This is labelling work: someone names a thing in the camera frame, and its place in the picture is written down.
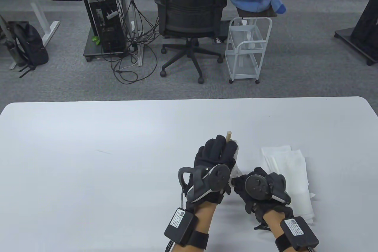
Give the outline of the person's left hand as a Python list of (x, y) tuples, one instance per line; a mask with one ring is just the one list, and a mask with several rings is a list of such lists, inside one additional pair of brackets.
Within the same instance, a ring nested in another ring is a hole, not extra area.
[(233, 140), (227, 141), (222, 135), (208, 140), (199, 148), (194, 167), (188, 171), (189, 183), (184, 189), (186, 210), (194, 211), (206, 201), (220, 204), (224, 194), (231, 194), (229, 181), (236, 165), (237, 151), (238, 144)]

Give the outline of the person's right hand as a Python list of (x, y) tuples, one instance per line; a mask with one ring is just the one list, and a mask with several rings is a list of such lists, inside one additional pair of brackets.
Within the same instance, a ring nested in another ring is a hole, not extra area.
[(262, 226), (267, 226), (263, 216), (271, 210), (283, 213), (285, 218), (294, 216), (289, 206), (291, 197), (286, 192), (286, 180), (283, 175), (275, 172), (268, 174), (258, 167), (247, 175), (233, 178), (231, 184), (235, 193), (245, 202), (246, 212), (254, 213)]

